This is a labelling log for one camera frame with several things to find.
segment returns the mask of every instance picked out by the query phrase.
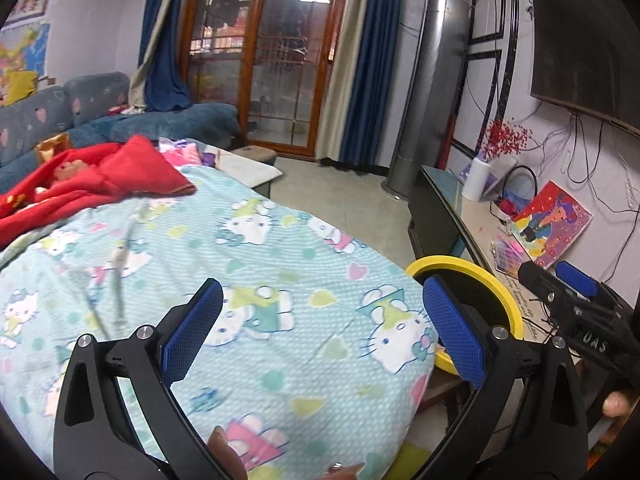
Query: glass door panel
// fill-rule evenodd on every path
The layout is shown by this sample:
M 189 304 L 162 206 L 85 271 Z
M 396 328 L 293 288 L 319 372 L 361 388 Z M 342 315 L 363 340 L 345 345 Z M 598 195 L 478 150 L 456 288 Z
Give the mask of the glass door panel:
M 331 2 L 264 0 L 250 91 L 250 140 L 308 145 Z
M 253 0 L 196 0 L 188 85 L 194 101 L 238 106 Z

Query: gold bag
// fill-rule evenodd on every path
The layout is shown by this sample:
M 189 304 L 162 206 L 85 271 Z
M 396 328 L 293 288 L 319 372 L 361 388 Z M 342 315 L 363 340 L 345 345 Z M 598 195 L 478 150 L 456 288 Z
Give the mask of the gold bag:
M 57 134 L 47 140 L 43 140 L 40 144 L 37 144 L 34 150 L 40 164 L 48 162 L 57 154 L 65 152 L 73 148 L 68 133 Z

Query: red berry branch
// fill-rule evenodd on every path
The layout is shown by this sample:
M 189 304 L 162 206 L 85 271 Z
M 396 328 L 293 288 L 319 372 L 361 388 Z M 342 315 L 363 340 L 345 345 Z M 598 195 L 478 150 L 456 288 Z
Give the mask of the red berry branch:
M 519 155 L 527 147 L 531 135 L 531 130 L 496 119 L 484 134 L 482 158 L 489 162 L 502 155 Z

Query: sofa backrest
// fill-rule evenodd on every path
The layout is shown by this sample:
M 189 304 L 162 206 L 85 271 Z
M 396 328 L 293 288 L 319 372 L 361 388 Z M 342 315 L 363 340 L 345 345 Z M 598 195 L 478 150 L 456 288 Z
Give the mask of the sofa backrest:
M 122 72 L 83 75 L 70 79 L 65 89 L 71 101 L 74 126 L 106 115 L 127 102 L 129 78 Z
M 0 108 L 0 167 L 72 125 L 69 96 L 62 86 Z

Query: vase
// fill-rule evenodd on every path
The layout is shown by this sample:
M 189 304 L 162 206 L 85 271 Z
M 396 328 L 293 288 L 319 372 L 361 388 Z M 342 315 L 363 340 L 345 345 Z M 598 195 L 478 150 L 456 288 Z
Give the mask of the vase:
M 465 185 L 462 188 L 462 196 L 467 200 L 478 202 L 486 186 L 490 171 L 491 164 L 480 158 L 474 158 L 471 162 L 471 168 L 466 177 Z

